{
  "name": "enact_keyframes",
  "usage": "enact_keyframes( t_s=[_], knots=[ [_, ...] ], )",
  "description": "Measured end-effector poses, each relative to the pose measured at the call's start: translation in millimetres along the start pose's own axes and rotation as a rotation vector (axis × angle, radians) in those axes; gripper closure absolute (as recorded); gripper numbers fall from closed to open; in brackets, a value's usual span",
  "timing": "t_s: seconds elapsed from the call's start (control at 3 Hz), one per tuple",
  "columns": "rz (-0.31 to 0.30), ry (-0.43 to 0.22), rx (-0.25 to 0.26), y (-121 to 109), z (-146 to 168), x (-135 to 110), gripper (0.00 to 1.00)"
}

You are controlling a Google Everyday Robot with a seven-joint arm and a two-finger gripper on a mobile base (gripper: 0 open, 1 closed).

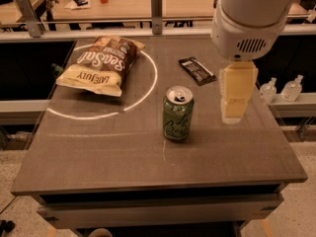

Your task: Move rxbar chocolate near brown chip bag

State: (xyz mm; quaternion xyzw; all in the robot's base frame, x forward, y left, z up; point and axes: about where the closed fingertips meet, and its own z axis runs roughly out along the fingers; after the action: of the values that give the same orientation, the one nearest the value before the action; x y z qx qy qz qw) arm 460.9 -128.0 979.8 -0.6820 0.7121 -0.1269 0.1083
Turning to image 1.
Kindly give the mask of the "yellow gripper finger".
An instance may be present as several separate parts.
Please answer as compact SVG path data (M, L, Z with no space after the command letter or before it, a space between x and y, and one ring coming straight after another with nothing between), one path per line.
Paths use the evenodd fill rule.
M221 69L219 72L219 88L221 94L221 117L222 121L226 124L236 124L238 123L247 108L246 103L231 103L227 102L224 98L224 70Z
M233 62L223 72L223 93L226 102L246 103L250 100L258 76L253 61Z

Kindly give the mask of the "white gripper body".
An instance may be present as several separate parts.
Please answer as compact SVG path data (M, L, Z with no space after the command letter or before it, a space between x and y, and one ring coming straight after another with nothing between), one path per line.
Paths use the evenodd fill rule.
M245 26L230 19L218 5L213 17L212 41L218 52L229 60L254 60L270 51L285 22L283 17L271 26Z

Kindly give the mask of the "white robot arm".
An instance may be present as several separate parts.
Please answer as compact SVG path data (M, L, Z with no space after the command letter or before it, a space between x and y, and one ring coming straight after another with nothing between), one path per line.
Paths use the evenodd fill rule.
M283 31L293 0L217 0L211 38L229 61L219 72L222 120L239 122L258 77L254 60L267 54Z

